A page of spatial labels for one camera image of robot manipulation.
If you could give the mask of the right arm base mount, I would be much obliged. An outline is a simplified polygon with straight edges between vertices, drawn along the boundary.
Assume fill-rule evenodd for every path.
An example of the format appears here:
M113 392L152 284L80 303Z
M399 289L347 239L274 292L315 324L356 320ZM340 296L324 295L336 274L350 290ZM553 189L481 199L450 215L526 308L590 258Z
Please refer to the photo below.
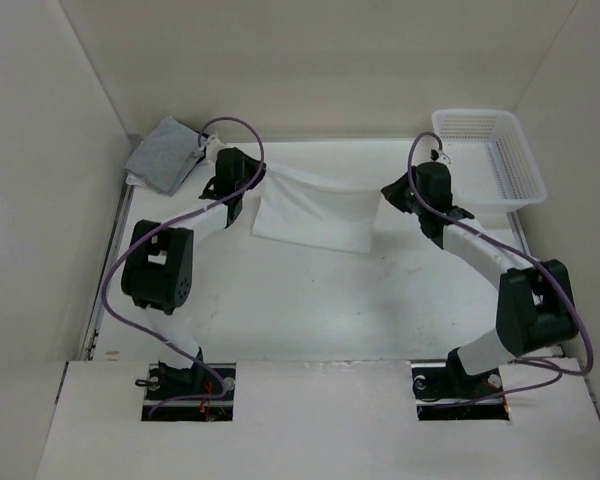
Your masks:
M455 383L442 363L411 366L412 390L420 421L508 421L503 382L498 369Z

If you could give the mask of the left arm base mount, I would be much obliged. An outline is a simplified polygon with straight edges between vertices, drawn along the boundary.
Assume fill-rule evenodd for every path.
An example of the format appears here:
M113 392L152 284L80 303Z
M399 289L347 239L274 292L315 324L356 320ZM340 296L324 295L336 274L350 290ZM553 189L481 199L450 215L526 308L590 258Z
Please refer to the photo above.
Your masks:
M135 380L143 390L141 420L145 422L231 422L234 417L237 366L211 364L224 384L202 371L192 383L168 379L157 364Z

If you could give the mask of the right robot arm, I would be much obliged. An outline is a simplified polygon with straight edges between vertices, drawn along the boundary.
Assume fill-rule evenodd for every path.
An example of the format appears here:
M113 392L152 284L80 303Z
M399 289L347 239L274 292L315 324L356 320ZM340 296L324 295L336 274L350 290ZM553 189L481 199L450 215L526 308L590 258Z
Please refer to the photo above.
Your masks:
M454 204L445 164L411 167L381 194L398 211L415 215L426 238L462 259L497 291L494 327L451 350L443 366L416 370L417 399L486 397L499 389L493 379L500 366L578 334L565 305L572 297L566 267L557 260L534 266L500 247L473 214Z

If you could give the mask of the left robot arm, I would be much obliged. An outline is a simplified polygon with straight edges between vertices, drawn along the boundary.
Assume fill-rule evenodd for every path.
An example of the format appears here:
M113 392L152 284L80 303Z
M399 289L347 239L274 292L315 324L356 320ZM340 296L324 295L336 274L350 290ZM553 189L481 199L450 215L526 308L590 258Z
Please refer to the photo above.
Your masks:
M162 220L138 221L131 242L151 237L127 257L122 270L122 292L146 314L150 329L163 342L157 366L139 383L154 402L211 394L220 386L196 364L203 359L202 349L181 308L193 287L196 247L233 225L242 212L244 193L264 178L266 166L236 147L226 147L202 173L206 184L194 203L202 212L164 229L159 228Z

